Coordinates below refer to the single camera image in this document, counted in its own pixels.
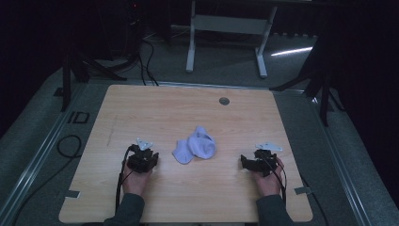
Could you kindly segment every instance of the small round object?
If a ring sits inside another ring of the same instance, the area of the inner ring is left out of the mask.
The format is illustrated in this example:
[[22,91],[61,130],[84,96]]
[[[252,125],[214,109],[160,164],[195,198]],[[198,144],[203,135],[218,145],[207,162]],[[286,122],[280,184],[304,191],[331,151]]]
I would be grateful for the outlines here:
[[228,105],[230,103],[230,100],[227,97],[220,97],[219,102],[221,105]]

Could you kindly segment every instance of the white stand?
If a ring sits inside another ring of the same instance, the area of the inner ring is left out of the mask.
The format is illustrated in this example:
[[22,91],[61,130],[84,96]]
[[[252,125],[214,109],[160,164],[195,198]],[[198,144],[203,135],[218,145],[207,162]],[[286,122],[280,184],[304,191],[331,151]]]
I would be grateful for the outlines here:
[[277,7],[273,7],[269,14],[268,20],[196,15],[196,1],[192,0],[190,46],[188,48],[187,64],[185,70],[188,73],[194,71],[194,56],[196,53],[196,30],[243,33],[263,36],[261,45],[255,48],[255,55],[258,61],[259,75],[261,78],[266,78],[267,72],[264,65],[263,51],[267,42],[267,38],[270,34],[270,29],[276,15],[276,11]]

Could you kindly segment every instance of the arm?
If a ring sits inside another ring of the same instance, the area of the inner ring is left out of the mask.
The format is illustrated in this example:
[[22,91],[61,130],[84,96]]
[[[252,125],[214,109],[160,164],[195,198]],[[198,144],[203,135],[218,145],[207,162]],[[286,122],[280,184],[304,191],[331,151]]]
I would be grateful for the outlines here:
[[123,172],[123,199],[116,215],[104,221],[104,226],[138,226],[144,210],[145,187],[150,180],[152,170],[149,172],[137,173],[126,165]]
[[[276,168],[275,173],[281,179],[281,171],[284,165],[281,160],[277,158],[279,166]],[[292,225],[293,221],[285,209],[285,204],[282,201],[279,192],[281,186],[275,174],[270,174],[262,177],[259,172],[252,171],[252,176],[255,179],[259,192],[262,195],[256,201],[258,207],[259,225],[260,226],[280,226]]]

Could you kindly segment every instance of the table surface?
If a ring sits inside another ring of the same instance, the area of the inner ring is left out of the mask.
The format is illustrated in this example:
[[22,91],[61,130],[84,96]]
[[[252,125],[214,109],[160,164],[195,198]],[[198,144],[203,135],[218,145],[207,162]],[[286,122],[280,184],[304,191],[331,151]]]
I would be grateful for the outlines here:
[[[230,100],[219,103],[221,97]],[[215,138],[216,153],[189,164],[172,151],[201,125]],[[96,222],[114,216],[121,161],[136,138],[154,143],[159,153],[142,222],[256,222],[260,198],[239,160],[253,159],[255,144],[272,142],[287,175],[287,211],[294,221],[309,221],[312,212],[301,187],[295,159],[273,94],[268,90],[142,87],[113,85],[94,123],[70,190],[59,214],[62,222]]]

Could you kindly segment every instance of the gray mat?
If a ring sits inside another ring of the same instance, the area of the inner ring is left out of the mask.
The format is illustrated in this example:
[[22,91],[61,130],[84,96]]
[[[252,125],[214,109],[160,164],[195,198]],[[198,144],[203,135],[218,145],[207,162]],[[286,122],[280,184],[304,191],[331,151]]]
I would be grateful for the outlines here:
[[[279,57],[270,55],[290,48],[308,47],[314,41],[307,38],[271,37],[265,53],[266,67],[269,71],[267,79],[258,76],[253,48],[249,47],[250,45],[240,47],[200,40],[194,72],[186,73],[185,61],[188,50],[186,37],[173,39],[171,45],[152,41],[155,52],[150,70],[155,78],[162,82],[253,88],[273,87],[296,77],[307,54]],[[148,45],[143,46],[142,53],[145,59],[150,55],[150,50]],[[129,78],[122,84],[140,83],[138,68],[133,68],[120,75]],[[116,82],[103,77],[90,80],[83,95],[71,109],[75,112],[90,113],[88,123],[64,124],[58,139],[75,134],[82,138],[84,147],[106,88],[112,83]],[[304,89],[306,84],[307,81],[298,84],[293,89]],[[60,86],[61,75],[58,72],[43,84],[21,117],[0,140],[0,178],[2,180],[0,203],[4,203],[26,164],[45,140],[48,131],[59,117],[61,100],[59,97],[53,97],[53,93]],[[324,137],[323,127],[320,126],[318,118],[312,112],[309,100],[289,92],[277,94],[276,100],[298,168],[319,199],[330,225],[358,225],[336,169],[331,162],[331,156],[327,151],[328,144]],[[329,112],[328,120],[330,122],[329,131],[334,140],[339,140],[336,142],[337,147],[349,174],[356,183],[356,188],[372,224],[396,225],[399,222],[397,208],[379,180],[364,146],[359,140],[356,129],[342,112]],[[68,140],[63,142],[62,148],[65,151],[73,152],[76,143],[73,139]],[[67,161],[60,157],[54,147],[37,180],[32,185],[32,189],[38,187]],[[58,213],[78,162],[78,159],[73,160],[62,173],[29,201],[18,219],[18,225],[63,225],[58,220]],[[314,199],[312,197],[309,199],[314,218],[311,222],[297,224],[324,225]]]

